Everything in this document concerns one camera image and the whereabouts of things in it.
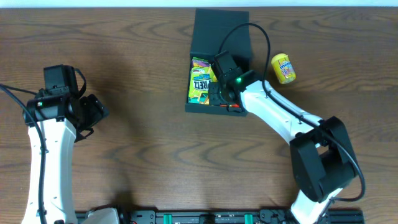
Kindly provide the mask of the red potato chips can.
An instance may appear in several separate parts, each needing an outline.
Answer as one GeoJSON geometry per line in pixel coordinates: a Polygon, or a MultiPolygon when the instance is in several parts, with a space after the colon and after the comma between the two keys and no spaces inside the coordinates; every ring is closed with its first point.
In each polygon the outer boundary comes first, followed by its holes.
{"type": "Polygon", "coordinates": [[[240,108],[239,105],[233,104],[233,105],[220,105],[221,107],[230,107],[230,108],[240,108]]]}

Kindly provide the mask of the green Pretz snack box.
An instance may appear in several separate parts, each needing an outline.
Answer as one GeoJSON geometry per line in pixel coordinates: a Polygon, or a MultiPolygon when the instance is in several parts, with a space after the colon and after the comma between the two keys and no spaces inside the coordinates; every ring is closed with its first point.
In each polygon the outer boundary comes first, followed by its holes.
{"type": "Polygon", "coordinates": [[[209,84],[217,82],[217,78],[209,61],[197,57],[192,58],[188,102],[209,105],[209,84]]]}

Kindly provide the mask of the yellow Mentos candy bottle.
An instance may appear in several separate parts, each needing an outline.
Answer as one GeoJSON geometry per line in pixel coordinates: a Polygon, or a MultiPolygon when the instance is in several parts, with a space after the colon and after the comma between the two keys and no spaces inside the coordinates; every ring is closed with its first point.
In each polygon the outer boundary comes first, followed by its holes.
{"type": "Polygon", "coordinates": [[[277,54],[271,60],[280,84],[288,84],[296,79],[296,73],[287,54],[277,54]]]}

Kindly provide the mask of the black gift box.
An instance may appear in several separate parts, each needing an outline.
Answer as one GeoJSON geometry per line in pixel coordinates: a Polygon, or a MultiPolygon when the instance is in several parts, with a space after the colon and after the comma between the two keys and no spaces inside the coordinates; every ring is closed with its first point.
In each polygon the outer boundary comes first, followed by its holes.
{"type": "Polygon", "coordinates": [[[197,9],[190,57],[212,62],[219,48],[222,48],[232,55],[237,66],[248,71],[252,59],[249,28],[241,27],[228,35],[233,28],[248,21],[247,11],[197,9]]]}

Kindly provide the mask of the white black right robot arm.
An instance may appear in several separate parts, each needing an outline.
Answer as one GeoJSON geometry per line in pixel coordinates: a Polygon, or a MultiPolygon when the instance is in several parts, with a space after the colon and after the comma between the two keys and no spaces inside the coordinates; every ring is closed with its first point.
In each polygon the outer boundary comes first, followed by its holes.
{"type": "Polygon", "coordinates": [[[261,118],[289,145],[299,193],[290,211],[299,223],[318,223],[332,201],[361,177],[348,132],[337,117],[322,119],[279,94],[255,71],[232,70],[208,84],[210,104],[237,104],[261,118]]]}

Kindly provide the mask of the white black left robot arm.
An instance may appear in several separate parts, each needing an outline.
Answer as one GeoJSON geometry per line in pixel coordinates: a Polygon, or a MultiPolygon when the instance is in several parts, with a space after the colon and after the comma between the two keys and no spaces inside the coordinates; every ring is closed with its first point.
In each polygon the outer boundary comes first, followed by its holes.
{"type": "Polygon", "coordinates": [[[83,131],[109,111],[95,97],[68,88],[41,90],[24,110],[31,146],[29,196],[23,223],[119,223],[115,208],[88,212],[79,219],[72,194],[72,160],[83,131]]]}

